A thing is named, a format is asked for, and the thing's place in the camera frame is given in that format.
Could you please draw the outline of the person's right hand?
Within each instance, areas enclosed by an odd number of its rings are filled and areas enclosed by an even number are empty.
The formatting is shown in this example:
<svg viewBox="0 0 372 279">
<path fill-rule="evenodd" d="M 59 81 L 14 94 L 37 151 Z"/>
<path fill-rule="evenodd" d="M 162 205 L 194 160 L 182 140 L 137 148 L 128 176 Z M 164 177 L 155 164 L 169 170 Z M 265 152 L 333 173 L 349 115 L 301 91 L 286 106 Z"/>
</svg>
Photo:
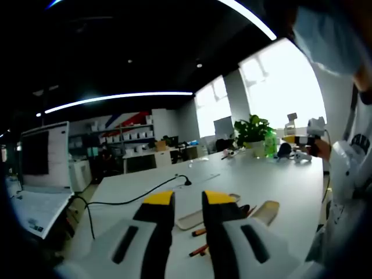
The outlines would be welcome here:
<svg viewBox="0 0 372 279">
<path fill-rule="evenodd" d="M 318 149 L 316 156 L 328 162 L 330 160 L 332 151 L 331 145 L 322 139 L 316 139 L 314 143 Z"/>
</svg>

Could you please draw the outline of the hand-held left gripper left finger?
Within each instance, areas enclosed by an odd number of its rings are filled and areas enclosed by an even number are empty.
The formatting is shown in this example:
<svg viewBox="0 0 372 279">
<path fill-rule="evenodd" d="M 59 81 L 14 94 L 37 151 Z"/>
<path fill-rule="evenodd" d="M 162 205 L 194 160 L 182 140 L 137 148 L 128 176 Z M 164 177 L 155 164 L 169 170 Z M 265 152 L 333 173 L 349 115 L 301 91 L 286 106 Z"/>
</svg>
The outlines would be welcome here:
<svg viewBox="0 0 372 279">
<path fill-rule="evenodd" d="M 93 241 L 89 253 L 56 267 L 60 278 L 164 278 L 172 244 L 175 193 L 153 194 L 131 220 Z"/>
</svg>

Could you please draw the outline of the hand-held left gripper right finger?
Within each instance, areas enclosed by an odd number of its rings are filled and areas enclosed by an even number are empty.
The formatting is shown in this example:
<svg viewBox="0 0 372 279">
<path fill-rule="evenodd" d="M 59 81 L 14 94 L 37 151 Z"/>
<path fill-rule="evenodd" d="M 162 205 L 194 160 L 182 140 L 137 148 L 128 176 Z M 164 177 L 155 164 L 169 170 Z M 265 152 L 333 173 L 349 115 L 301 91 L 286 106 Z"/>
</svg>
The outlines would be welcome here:
<svg viewBox="0 0 372 279">
<path fill-rule="evenodd" d="M 203 191 L 203 221 L 215 278 L 287 278 L 287 243 L 260 220 L 248 218 L 234 198 Z"/>
</svg>

